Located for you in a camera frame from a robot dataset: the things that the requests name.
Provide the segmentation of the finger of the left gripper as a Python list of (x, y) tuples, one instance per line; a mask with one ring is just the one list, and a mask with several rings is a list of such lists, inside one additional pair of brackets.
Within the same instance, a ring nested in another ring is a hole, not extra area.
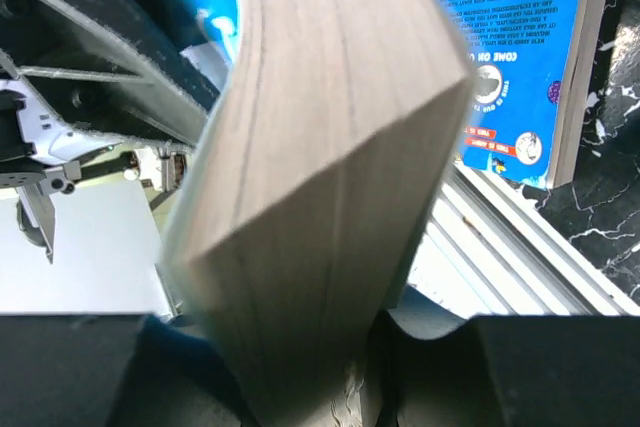
[(158, 79), (200, 110), (200, 135), (219, 90), (136, 0), (1, 0), (1, 53), (17, 65), (43, 65), (80, 50)]
[(157, 145), (197, 143), (200, 110), (158, 79), (80, 50), (58, 51), (43, 60), (43, 65), (19, 66), (3, 51), (1, 78), (22, 82), (65, 124)]

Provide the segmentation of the blue book back cover up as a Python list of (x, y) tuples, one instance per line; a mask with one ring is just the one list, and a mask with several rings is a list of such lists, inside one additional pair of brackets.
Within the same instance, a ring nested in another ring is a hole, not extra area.
[(539, 189), (571, 181), (605, 0), (440, 0), (476, 68), (461, 159)]

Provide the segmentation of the blue 26-storey treehouse book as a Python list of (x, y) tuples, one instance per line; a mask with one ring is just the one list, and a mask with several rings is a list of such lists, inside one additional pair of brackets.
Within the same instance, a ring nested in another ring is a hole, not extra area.
[(447, 170), (473, 69), (437, 0), (236, 0), (158, 267), (264, 426), (324, 416)]

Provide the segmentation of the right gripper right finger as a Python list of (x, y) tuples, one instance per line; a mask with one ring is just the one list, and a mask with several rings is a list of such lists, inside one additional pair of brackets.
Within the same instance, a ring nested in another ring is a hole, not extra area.
[(634, 316), (476, 316), (407, 310), (371, 331), (365, 426), (636, 426)]

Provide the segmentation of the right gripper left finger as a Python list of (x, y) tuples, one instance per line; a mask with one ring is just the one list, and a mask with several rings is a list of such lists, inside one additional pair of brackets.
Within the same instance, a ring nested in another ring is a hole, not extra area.
[(4, 315), (4, 426), (247, 426), (212, 345), (154, 315)]

